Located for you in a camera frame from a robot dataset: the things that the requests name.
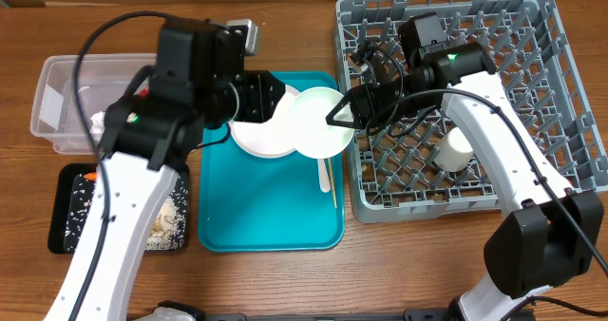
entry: wooden table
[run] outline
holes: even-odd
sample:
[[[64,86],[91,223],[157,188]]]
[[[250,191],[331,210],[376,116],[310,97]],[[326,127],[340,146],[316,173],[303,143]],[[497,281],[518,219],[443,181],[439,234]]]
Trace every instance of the wooden table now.
[[[579,73],[608,141],[608,1],[558,0]],[[72,162],[50,142],[29,133],[33,94],[45,59],[74,54],[101,23],[138,9],[220,21],[252,18],[262,29],[250,69],[324,70],[334,73],[334,4],[231,4],[162,7],[0,9],[0,319],[39,320],[64,280],[70,255],[47,249],[57,175]],[[585,18],[593,12],[594,18]],[[138,19],[112,29],[93,53],[153,52],[161,21]],[[192,191],[198,192],[200,154],[192,155]],[[192,196],[185,250],[143,257],[130,316],[150,313],[164,299],[207,312],[254,314],[401,312],[445,307],[482,276],[482,248],[500,213],[367,225],[357,222],[347,198],[347,230],[330,251],[220,255],[196,238],[198,196]],[[608,195],[603,196],[608,205]],[[604,225],[599,249],[608,255]],[[596,310],[608,309],[608,284],[597,264],[549,295]],[[577,314],[540,304],[541,320]]]

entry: black tray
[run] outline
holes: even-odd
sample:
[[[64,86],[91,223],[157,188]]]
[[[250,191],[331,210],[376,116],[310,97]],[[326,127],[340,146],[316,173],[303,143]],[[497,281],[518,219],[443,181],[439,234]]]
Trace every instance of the black tray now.
[[[73,253],[78,244],[88,214],[87,203],[92,197],[95,186],[94,182],[84,180],[82,175],[95,172],[95,169],[96,164],[72,163],[66,165],[59,173],[47,241],[48,249],[54,254]],[[174,222],[179,223],[178,231],[170,235],[176,239],[176,242],[170,249],[161,250],[158,248],[152,250],[148,244],[147,252],[175,251],[181,249],[185,244],[186,223],[190,207],[189,186],[190,170],[184,165],[176,183],[177,191],[174,190],[169,196],[172,202],[179,206],[176,208],[176,217],[173,219]]]

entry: speckled tray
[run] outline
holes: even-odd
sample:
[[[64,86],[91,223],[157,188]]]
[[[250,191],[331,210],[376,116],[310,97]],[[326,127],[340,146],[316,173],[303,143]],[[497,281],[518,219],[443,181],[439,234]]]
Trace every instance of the speckled tray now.
[[[48,249],[55,254],[74,253],[85,227],[95,181],[84,174],[95,171],[95,164],[69,164],[61,171],[55,195],[55,207],[48,233]],[[147,252],[175,251],[186,239],[189,210],[190,172],[182,170],[147,240]]]

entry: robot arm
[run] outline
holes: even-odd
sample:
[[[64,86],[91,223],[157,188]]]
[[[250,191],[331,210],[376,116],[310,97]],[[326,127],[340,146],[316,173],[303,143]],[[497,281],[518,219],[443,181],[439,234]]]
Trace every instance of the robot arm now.
[[[567,219],[573,217],[595,243],[603,217],[597,194],[575,194],[569,181],[549,164],[512,109],[496,66],[481,46],[454,47],[434,13],[411,18],[398,32],[409,69],[406,89],[400,91],[396,81],[378,75],[382,67],[373,66],[377,47],[369,42],[360,44],[352,59],[368,70],[368,77],[363,73],[366,82],[349,90],[326,120],[336,126],[366,129],[373,135],[374,123],[383,124],[373,126],[376,130],[394,123],[389,117],[393,108],[391,115],[405,116],[441,106],[471,144],[496,190],[504,221],[484,247],[487,274],[473,290],[452,302],[445,320],[496,321],[509,315],[527,296],[586,273],[591,252]],[[365,64],[374,67],[375,80],[369,78],[372,66]],[[446,88],[468,92],[472,97],[450,93]],[[475,96],[500,108],[501,114],[473,99]],[[354,114],[350,124],[333,119],[346,104]],[[503,118],[510,121],[513,131]],[[513,132],[519,135],[530,159]],[[539,167],[542,179],[559,201],[539,184],[530,161]]]
[[[266,122],[285,92],[285,85],[269,72],[244,70],[243,58],[257,52],[258,37],[250,20],[227,26],[173,16],[166,20],[156,64],[140,70],[105,112],[100,148],[106,153],[110,194],[104,192],[103,175],[98,175],[79,245],[46,320],[65,321],[74,312],[77,320],[125,320],[145,240],[178,170],[201,143],[203,128],[229,120]],[[149,93],[135,94],[148,75]],[[106,198],[110,219],[104,247],[78,305],[107,222],[100,217]],[[175,320],[188,320],[176,312],[170,311]]]

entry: teal tray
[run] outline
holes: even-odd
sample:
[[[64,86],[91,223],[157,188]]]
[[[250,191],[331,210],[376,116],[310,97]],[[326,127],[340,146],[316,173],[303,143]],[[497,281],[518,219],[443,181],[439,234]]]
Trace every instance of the teal tray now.
[[[275,72],[300,92],[336,89],[324,72]],[[225,129],[205,130],[204,142],[221,139]],[[316,160],[297,152],[260,159],[233,139],[204,149],[200,172],[199,239],[215,252],[326,250],[344,235],[342,155],[332,159],[337,209],[332,192],[319,189]]]

